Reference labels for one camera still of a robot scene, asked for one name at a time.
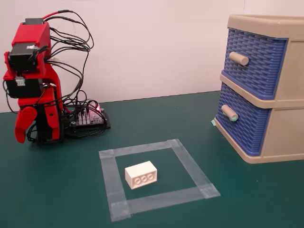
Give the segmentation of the red wide flat gripper finger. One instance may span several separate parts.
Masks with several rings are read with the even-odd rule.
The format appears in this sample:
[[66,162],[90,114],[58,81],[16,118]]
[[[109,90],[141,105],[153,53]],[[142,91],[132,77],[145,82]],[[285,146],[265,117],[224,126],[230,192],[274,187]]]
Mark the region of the red wide flat gripper finger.
[[47,117],[47,123],[52,128],[52,140],[59,139],[59,117],[55,100],[54,87],[50,86],[43,95],[43,103]]

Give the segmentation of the red curved gripper finger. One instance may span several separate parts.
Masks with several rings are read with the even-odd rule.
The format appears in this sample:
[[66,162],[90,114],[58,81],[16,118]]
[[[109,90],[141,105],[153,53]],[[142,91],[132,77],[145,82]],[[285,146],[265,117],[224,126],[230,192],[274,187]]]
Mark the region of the red curved gripper finger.
[[19,110],[15,124],[15,137],[19,143],[24,143],[26,130],[31,126],[36,117],[37,111],[32,106]]

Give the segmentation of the black servo red gripper body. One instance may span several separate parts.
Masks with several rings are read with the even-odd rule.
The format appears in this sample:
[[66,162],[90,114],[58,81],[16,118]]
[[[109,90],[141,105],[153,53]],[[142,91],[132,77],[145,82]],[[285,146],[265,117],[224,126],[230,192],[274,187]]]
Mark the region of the black servo red gripper body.
[[45,83],[45,79],[21,79],[21,84],[18,84],[17,81],[14,80],[5,80],[4,81],[8,93],[12,98],[18,98],[18,102],[24,98],[40,98],[43,93],[43,83]]

